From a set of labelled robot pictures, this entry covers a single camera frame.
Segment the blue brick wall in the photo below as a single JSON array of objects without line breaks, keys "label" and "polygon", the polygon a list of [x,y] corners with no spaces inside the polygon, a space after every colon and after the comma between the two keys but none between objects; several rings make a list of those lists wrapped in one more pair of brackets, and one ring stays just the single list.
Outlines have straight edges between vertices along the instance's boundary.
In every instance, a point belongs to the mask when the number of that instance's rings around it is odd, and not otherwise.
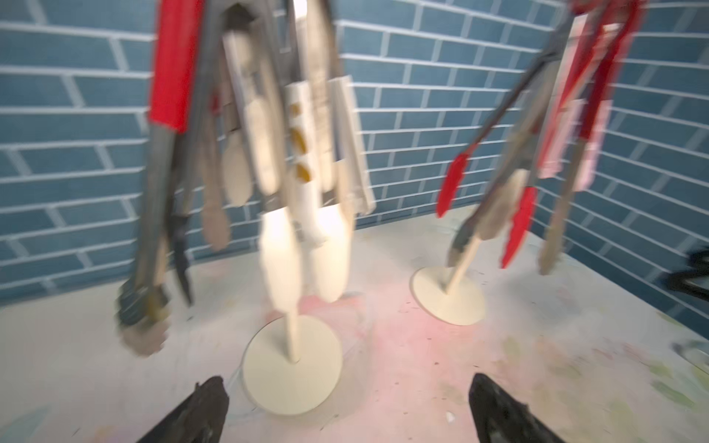
[{"label": "blue brick wall", "polygon": [[[431,213],[448,162],[560,19],[555,0],[339,0],[377,207],[359,227]],[[0,6],[0,301],[125,278],[135,248],[155,39],[149,0]],[[616,85],[598,174],[576,197],[573,257],[709,335],[709,303],[661,278],[709,242],[709,4],[649,5]],[[478,201],[518,113],[475,153]],[[560,179],[542,182],[543,235]],[[201,192],[194,199],[201,207]],[[255,250],[259,204],[226,208],[226,254]],[[192,218],[189,254],[213,257]]]}]

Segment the red silicone tong tip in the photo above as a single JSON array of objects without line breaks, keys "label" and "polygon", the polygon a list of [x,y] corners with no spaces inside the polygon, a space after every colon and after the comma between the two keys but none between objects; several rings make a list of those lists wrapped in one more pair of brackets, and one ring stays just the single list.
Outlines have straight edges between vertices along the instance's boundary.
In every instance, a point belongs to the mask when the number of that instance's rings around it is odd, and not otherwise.
[{"label": "red silicone tong tip", "polygon": [[458,157],[451,162],[448,167],[448,174],[443,180],[441,192],[438,194],[438,203],[436,204],[436,216],[441,218],[449,209],[455,197],[460,182],[463,180],[463,174],[468,167],[468,155],[465,153],[459,154]]},{"label": "red silicone tong tip", "polygon": [[508,264],[515,258],[517,251],[520,249],[522,241],[527,235],[527,230],[532,223],[532,212],[534,205],[537,202],[537,188],[529,186],[525,188],[520,200],[520,207],[517,213],[512,217],[512,229],[510,230],[510,239],[505,246],[505,254],[502,256],[502,269],[505,269]]}]

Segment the white table surface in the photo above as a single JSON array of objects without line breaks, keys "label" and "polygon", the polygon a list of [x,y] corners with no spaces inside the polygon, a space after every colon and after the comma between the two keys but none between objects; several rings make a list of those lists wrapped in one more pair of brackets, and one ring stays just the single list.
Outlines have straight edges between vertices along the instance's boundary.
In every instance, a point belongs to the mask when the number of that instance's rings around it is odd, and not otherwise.
[{"label": "white table surface", "polygon": [[221,375],[230,396],[222,442],[475,442],[467,391],[484,372],[572,442],[707,442],[709,380],[670,349],[699,337],[564,256],[537,273],[533,235],[509,269],[504,238],[484,242],[467,275],[486,297],[480,323],[458,327],[421,310],[409,280],[444,263],[470,208],[358,230],[347,293],[301,312],[342,340],[333,394],[298,417],[275,417],[240,382],[250,338],[279,316],[256,254],[191,268],[188,310],[168,276],[165,348],[139,358],[116,335],[120,284],[0,310],[0,442],[134,442],[195,382]]}]

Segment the round base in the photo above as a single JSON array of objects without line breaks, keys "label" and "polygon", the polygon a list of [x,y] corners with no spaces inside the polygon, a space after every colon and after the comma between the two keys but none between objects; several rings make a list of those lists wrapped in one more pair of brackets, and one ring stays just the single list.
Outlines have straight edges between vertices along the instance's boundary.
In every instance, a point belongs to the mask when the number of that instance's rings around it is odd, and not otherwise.
[{"label": "round base", "polygon": [[434,317],[451,325],[467,326],[485,317],[485,298],[466,276],[456,293],[446,294],[445,285],[453,268],[421,268],[411,277],[411,293],[418,304]]},{"label": "round base", "polygon": [[333,392],[342,371],[342,345],[323,321],[298,317],[301,359],[286,352],[286,320],[264,326],[244,353],[243,378],[249,397],[277,415],[298,415],[320,405]]}]

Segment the black object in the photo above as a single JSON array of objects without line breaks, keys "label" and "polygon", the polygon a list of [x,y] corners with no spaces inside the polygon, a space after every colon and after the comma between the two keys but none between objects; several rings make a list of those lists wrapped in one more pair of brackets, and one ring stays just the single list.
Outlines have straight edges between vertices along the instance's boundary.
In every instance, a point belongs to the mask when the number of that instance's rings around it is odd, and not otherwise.
[{"label": "black object", "polygon": [[473,377],[468,400],[480,443],[564,443],[485,374]]},{"label": "black object", "polygon": [[229,408],[224,380],[214,376],[173,409],[138,443],[217,443]]},{"label": "black object", "polygon": [[709,289],[702,288],[691,282],[691,280],[709,276],[709,248],[690,254],[687,264],[694,269],[673,272],[668,275],[665,281],[667,288],[709,301]]},{"label": "black object", "polygon": [[172,214],[170,222],[167,224],[167,236],[170,239],[170,243],[172,243],[172,251],[174,253],[172,258],[177,279],[182,287],[182,295],[184,295],[187,304],[192,306],[194,300],[189,286],[189,278],[187,277],[187,268],[189,268],[189,259],[186,254],[188,224],[189,215]]}]

